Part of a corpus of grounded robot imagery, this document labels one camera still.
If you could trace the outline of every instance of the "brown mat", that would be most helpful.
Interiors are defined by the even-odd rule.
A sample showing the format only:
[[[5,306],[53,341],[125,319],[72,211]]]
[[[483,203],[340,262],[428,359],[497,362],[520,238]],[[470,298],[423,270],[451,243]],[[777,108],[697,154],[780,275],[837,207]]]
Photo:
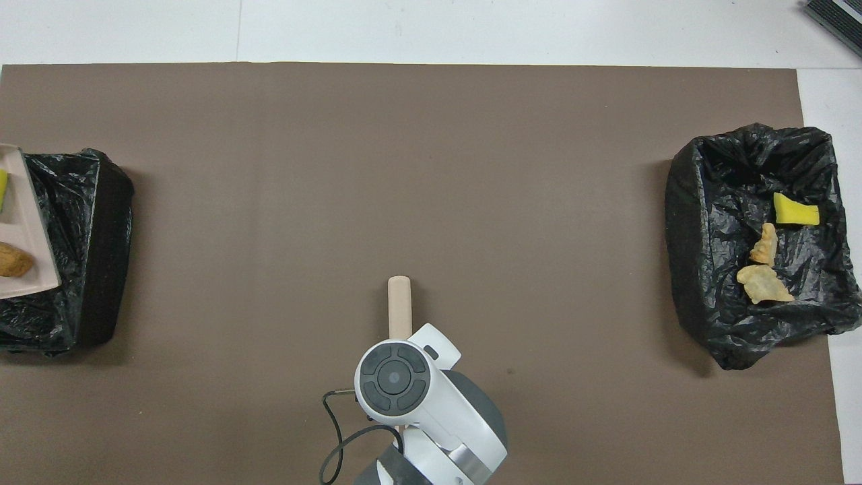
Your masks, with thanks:
[[[0,360],[0,482],[315,482],[393,274],[503,411],[491,483],[840,482],[826,339],[726,372],[673,313],[667,160],[755,121],[794,72],[6,66],[0,139],[137,194],[114,341]]]

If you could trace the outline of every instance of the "bread piece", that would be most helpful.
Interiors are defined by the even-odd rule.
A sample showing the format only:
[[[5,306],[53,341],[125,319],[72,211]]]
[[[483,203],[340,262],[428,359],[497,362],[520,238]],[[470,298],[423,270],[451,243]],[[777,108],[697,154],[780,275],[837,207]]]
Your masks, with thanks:
[[[775,252],[778,249],[778,236],[775,234],[775,226],[771,223],[763,224],[760,240],[754,244],[749,259],[756,262],[775,266]]]
[[[757,305],[765,299],[774,301],[793,301],[784,284],[778,280],[775,270],[763,265],[746,266],[736,274],[736,280],[745,285],[748,298]]]
[[[33,256],[0,242],[0,276],[18,278],[33,267]]]

